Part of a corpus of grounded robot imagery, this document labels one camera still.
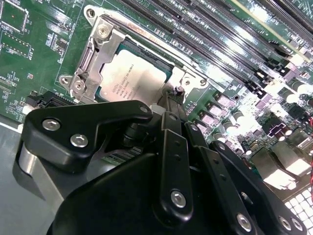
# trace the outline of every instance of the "cpu socket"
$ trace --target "cpu socket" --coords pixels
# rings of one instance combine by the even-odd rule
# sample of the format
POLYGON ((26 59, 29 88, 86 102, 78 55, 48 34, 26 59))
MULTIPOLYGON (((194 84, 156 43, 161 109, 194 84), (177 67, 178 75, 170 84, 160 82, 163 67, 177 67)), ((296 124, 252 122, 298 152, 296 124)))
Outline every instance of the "cpu socket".
POLYGON ((116 11, 88 5, 92 31, 74 76, 59 81, 75 102, 140 100, 157 103, 164 91, 214 83, 197 63, 116 11))

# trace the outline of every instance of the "robotic arm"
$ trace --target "robotic arm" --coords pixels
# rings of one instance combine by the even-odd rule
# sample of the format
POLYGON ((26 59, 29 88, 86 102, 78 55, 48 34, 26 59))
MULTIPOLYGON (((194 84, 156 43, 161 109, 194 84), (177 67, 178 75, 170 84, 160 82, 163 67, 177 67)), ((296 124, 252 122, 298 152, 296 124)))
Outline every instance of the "robotic arm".
POLYGON ((182 100, 29 113, 13 173, 56 213, 48 234, 306 235, 225 144, 207 145, 182 100), (102 160, 133 147, 141 153, 117 167, 102 160))

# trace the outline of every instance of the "silver screw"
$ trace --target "silver screw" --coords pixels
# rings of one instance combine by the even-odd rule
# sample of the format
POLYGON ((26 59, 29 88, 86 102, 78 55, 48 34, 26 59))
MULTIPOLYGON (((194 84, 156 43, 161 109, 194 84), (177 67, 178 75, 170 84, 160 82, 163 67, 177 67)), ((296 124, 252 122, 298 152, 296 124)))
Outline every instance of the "silver screw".
POLYGON ((296 219, 294 219, 294 218, 291 218, 291 220, 292 220, 294 226, 295 226, 298 230, 303 231, 303 227, 301 226, 301 224, 299 223, 298 220, 296 220, 296 219))
POLYGON ((140 107, 140 110, 143 111, 144 113, 147 113, 148 112, 148 109, 144 106, 141 106, 140 107))
POLYGON ((177 92, 184 92, 185 89, 182 86, 176 87, 177 92))
POLYGON ((194 131, 197 131, 197 130, 198 130, 197 126, 194 125, 194 124, 191 124, 191 128, 192 128, 194 131))
POLYGON ((225 146, 223 144, 219 143, 218 146, 220 147, 220 149, 225 150, 225 146))
POLYGON ((46 119, 43 121, 43 128, 48 131, 56 131, 60 129, 61 125, 57 120, 46 119))
POLYGON ((243 214, 239 213, 237 215, 237 221, 244 230, 246 230, 247 232, 251 232, 252 230, 251 223, 243 214))
POLYGON ((70 138, 70 142, 75 147, 84 148, 88 144, 88 139, 84 135, 75 134, 70 138))
POLYGON ((98 26, 98 35, 100 38, 105 39, 110 35, 110 30, 105 24, 98 26))
POLYGON ((284 226, 285 229, 287 229, 288 231, 291 231, 290 223, 285 218, 280 216, 279 221, 284 226))
POLYGON ((174 203, 175 206, 179 207, 179 208, 184 208, 186 206, 186 198, 184 197, 184 195, 177 191, 174 190, 171 193, 171 199, 172 202, 174 203))

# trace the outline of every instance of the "electrolytic capacitor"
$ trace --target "electrolytic capacitor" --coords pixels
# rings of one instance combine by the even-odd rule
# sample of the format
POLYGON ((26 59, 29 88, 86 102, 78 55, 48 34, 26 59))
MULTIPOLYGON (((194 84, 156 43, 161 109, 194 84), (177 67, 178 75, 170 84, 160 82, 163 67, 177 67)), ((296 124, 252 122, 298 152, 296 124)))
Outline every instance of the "electrolytic capacitor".
POLYGON ((213 135, 213 138, 214 138, 215 140, 221 141, 221 142, 223 142, 223 143, 226 142, 226 139, 225 139, 225 137, 221 134, 221 132, 215 133, 215 134, 213 135))
POLYGON ((241 147, 243 148, 243 151, 246 155, 250 155, 252 153, 249 144, 247 143, 247 141, 242 141, 240 143, 241 147))
POLYGON ((309 86, 303 82, 296 80, 292 83, 291 89, 298 92, 299 94, 309 94, 309 86))
POLYGON ((244 164, 250 169, 252 170, 252 165, 248 162, 248 160, 246 158, 241 158, 241 160, 244 162, 244 164))
POLYGON ((282 98, 289 104, 298 102, 298 96, 289 90, 282 93, 282 98))
POLYGON ((234 119, 236 120, 236 122, 239 124, 239 125, 242 125, 245 123, 246 121, 246 118, 245 116, 243 115, 243 113, 241 111, 237 111, 233 114, 233 117, 234 119))
POLYGON ((292 134, 292 130, 288 126, 285 126, 282 129, 282 132, 284 133, 285 136, 290 136, 292 134))
POLYGON ((286 139, 286 137, 284 136, 282 132, 276 133, 275 137, 278 139, 278 141, 284 141, 286 139))
POLYGON ((310 105, 311 107, 313 107, 313 98, 309 99, 307 104, 310 105))
POLYGON ((223 124, 223 127, 225 131, 229 134, 234 133, 237 130, 237 128, 230 121, 225 122, 223 124))

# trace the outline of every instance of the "perforated metal panel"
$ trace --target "perforated metal panel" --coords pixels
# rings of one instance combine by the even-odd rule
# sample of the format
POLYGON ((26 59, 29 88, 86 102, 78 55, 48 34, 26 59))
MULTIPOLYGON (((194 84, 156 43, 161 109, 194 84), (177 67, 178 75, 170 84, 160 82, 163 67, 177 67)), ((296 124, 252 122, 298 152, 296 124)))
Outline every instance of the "perforated metal panel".
POLYGON ((311 199, 311 187, 298 193, 285 205, 297 215, 308 229, 308 235, 313 235, 313 202, 311 199))

